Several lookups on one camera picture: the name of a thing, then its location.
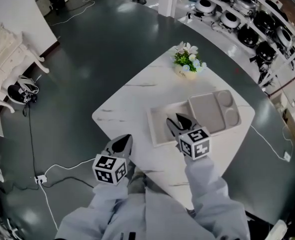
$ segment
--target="dark floor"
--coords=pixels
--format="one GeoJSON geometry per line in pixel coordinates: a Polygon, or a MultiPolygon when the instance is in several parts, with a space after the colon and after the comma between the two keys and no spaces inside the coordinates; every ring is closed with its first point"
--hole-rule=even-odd
{"type": "MultiPolygon", "coordinates": [[[[82,0],[70,0],[70,8],[82,0]]],[[[59,16],[51,24],[66,21],[85,7],[59,16]]],[[[31,129],[37,174],[51,165],[71,167],[95,157],[108,138],[92,120],[92,113],[140,70],[173,45],[184,40],[199,47],[200,57],[255,109],[253,125],[282,154],[291,144],[282,137],[283,122],[260,88],[221,50],[189,27],[148,7],[127,0],[95,0],[95,5],[69,22],[52,27],[61,43],[46,57],[48,75],[42,74],[37,103],[31,106],[31,129]]],[[[33,71],[34,79],[41,74],[33,71]]],[[[35,188],[29,118],[8,109],[1,112],[4,138],[0,137],[0,167],[9,191],[13,182],[35,188]]],[[[73,170],[52,169],[54,183],[75,176],[95,185],[92,163],[73,170]]],[[[247,211],[270,223],[287,214],[295,201],[295,148],[290,163],[275,156],[249,130],[232,164],[224,174],[233,199],[247,211]]],[[[58,224],[80,206],[87,206],[92,189],[68,179],[45,189],[58,224]]],[[[43,192],[17,190],[1,193],[6,214],[21,228],[24,239],[53,239],[56,229],[43,192]]]]}

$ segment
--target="gray sleeve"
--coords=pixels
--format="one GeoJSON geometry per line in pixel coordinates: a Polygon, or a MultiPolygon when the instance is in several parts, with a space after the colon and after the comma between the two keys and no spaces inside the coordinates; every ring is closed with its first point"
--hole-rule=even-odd
{"type": "Polygon", "coordinates": [[[216,239],[249,240],[244,206],[229,197],[228,185],[208,157],[192,161],[185,157],[185,173],[192,193],[195,220],[216,239]]]}
{"type": "Polygon", "coordinates": [[[65,216],[55,239],[100,240],[114,214],[118,200],[128,198],[128,182],[124,178],[117,186],[99,184],[88,208],[78,208],[65,216]]]}

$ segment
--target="white marble table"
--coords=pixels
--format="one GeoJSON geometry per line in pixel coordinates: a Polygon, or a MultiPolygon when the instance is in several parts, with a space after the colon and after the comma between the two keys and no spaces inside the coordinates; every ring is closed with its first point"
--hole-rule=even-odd
{"type": "Polygon", "coordinates": [[[187,101],[192,95],[230,90],[242,120],[241,125],[212,135],[210,157],[222,175],[244,140],[255,115],[253,108],[209,68],[193,80],[177,76],[171,48],[133,77],[93,114],[104,133],[113,139],[133,135],[131,160],[170,196],[192,209],[191,192],[185,175],[185,162],[174,144],[154,148],[146,110],[187,101]]]}

